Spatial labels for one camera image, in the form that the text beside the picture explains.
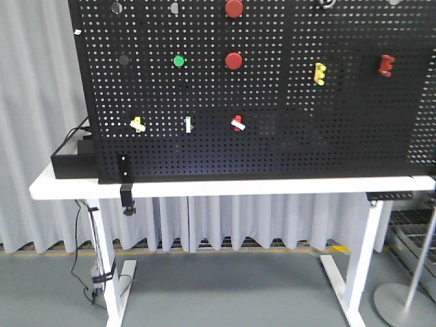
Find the dark circular hole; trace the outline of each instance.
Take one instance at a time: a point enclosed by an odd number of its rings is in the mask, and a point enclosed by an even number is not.
[[[126,66],[126,65],[129,64],[129,57],[126,56],[125,54],[121,55],[118,60],[119,60],[120,64],[123,65],[123,66]]]

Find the black cable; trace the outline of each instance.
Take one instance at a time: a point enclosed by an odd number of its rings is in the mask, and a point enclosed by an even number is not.
[[[74,255],[73,267],[71,268],[71,275],[75,276],[75,278],[83,285],[83,287],[86,290],[89,290],[88,286],[83,282],[83,280],[78,275],[76,275],[74,273],[74,268],[76,267],[77,256],[78,256],[78,252],[79,252],[79,246],[77,244],[77,223],[78,223],[80,211],[82,210],[82,207],[81,207],[80,203],[77,200],[74,200],[74,202],[77,204],[78,210],[77,210],[77,214],[76,214],[76,223],[75,223],[75,226],[74,226],[74,240],[75,240],[75,243],[76,243],[76,253]]]
[[[96,303],[95,302],[95,298],[97,298],[97,293],[95,293],[95,290],[92,292],[92,299],[90,299],[89,297],[88,297],[88,295],[87,295],[87,291],[89,291],[89,287],[83,282],[83,280],[78,276],[78,275],[76,275],[75,273],[74,273],[74,268],[76,267],[76,263],[77,263],[77,257],[78,257],[78,250],[79,250],[79,248],[78,248],[78,241],[77,241],[77,225],[78,225],[78,218],[79,218],[79,214],[80,214],[80,211],[81,211],[81,209],[82,209],[82,207],[81,207],[81,205],[80,205],[80,203],[79,202],[81,202],[83,205],[85,205],[87,208],[89,208],[89,206],[88,206],[88,204],[86,203],[86,202],[84,202],[84,201],[82,201],[82,200],[74,200],[74,202],[77,204],[77,206],[78,206],[78,210],[77,210],[77,214],[76,214],[76,222],[75,222],[75,226],[74,226],[74,241],[75,241],[75,244],[76,244],[76,254],[75,254],[75,256],[74,256],[74,263],[73,263],[73,267],[71,268],[71,274],[73,275],[73,276],[75,276],[75,278],[77,278],[77,280],[79,280],[79,282],[83,285],[83,295],[84,295],[84,297],[92,304],[92,305],[95,305],[95,306],[97,306],[97,307],[99,307],[99,308],[101,308],[101,309],[105,309],[106,310],[106,308],[105,307],[103,307],[103,306],[101,306],[101,305],[99,305],[98,303]]]
[[[82,126],[79,125],[79,126],[73,127],[73,128],[71,128],[71,129],[68,131],[68,133],[67,133],[67,135],[65,136],[65,138],[63,139],[63,141],[62,141],[60,147],[64,146],[64,145],[68,142],[68,139],[71,137],[71,135],[74,134],[74,133],[76,133],[79,129],[82,130],[82,131],[91,132],[91,127],[90,127],[90,126],[83,126],[83,127],[82,127]]]
[[[87,291],[89,291],[89,287],[83,282],[83,280],[78,275],[74,274],[74,268],[76,267],[77,258],[78,258],[78,250],[79,250],[79,248],[78,248],[78,241],[77,241],[77,225],[78,225],[79,214],[80,214],[80,211],[82,209],[81,204],[83,204],[88,209],[89,214],[91,216],[91,223],[92,223],[92,226],[93,226],[93,235],[94,235],[94,239],[95,239],[95,246],[98,248],[98,250],[96,252],[97,253],[100,252],[100,244],[99,244],[99,241],[98,241],[99,239],[98,239],[97,235],[95,234],[96,226],[95,226],[95,221],[94,221],[94,215],[93,215],[93,212],[92,212],[91,208],[89,207],[89,205],[84,200],[74,200],[74,202],[77,204],[78,210],[77,210],[76,222],[75,222],[75,226],[74,226],[74,241],[75,241],[75,244],[76,244],[76,253],[75,253],[75,256],[74,256],[74,264],[73,264],[73,267],[71,269],[71,274],[73,276],[75,276],[75,278],[77,278],[77,280],[79,280],[79,282],[81,282],[81,284],[83,285],[83,295],[84,295],[84,297],[92,305],[95,305],[96,307],[99,307],[100,309],[105,309],[106,310],[106,308],[104,306],[99,305],[95,301],[95,299],[98,297],[98,291],[97,290],[93,290],[92,293],[91,293],[92,298],[89,298],[89,296],[87,294]],[[103,266],[102,259],[98,255],[97,255],[97,259],[99,260],[99,263],[98,263],[99,267],[102,267]],[[129,277],[130,278],[129,283],[127,284],[127,286],[125,287],[125,289],[123,290],[123,292],[120,295],[120,296],[123,296],[124,293],[127,291],[127,289],[131,286],[131,284],[133,282],[133,279],[132,279],[131,276],[123,275],[123,274],[119,275],[119,277]],[[104,292],[105,289],[106,289],[106,281],[104,281],[103,292]]]
[[[131,283],[132,283],[134,280],[132,279],[132,277],[131,277],[130,275],[124,275],[124,274],[122,274],[122,275],[120,275],[119,277],[120,277],[120,278],[121,278],[121,277],[129,277],[129,278],[130,278],[130,282],[127,284],[127,286],[126,286],[125,289],[123,290],[123,293],[121,293],[121,295],[120,295],[120,297],[122,297],[122,296],[124,295],[125,291],[127,291],[127,288],[130,287]]]

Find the stand base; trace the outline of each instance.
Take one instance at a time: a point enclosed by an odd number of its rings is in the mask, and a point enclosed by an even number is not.
[[[345,282],[333,260],[333,257],[331,255],[320,255],[320,260],[350,327],[366,327],[358,310],[347,309],[347,305],[343,300]]]
[[[136,260],[125,260],[123,265],[123,271],[121,271],[121,274],[123,275],[120,277],[119,281],[119,289],[121,291],[124,291],[124,294],[119,294],[121,296],[121,307],[118,312],[118,318],[117,319],[109,319],[108,323],[106,324],[106,327],[121,327],[123,324],[123,318],[124,318],[124,312],[125,308],[127,306],[127,300],[129,299],[130,289],[131,289],[131,281],[134,280],[135,275],[135,268],[136,268]]]
[[[416,292],[410,309],[405,311],[408,294],[406,285],[384,284],[374,293],[375,308],[383,320],[394,327],[434,327],[436,306],[423,293]]]

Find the green button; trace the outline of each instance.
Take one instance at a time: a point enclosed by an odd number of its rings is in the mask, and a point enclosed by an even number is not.
[[[172,60],[176,67],[182,67],[185,64],[185,58],[181,54],[178,54]]]

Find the red button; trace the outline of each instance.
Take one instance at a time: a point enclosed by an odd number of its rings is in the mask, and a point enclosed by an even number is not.
[[[238,18],[243,12],[244,4],[241,0],[228,0],[225,4],[225,13],[231,18]]]
[[[231,70],[239,69],[243,65],[243,56],[237,52],[231,52],[225,58],[225,65]]]

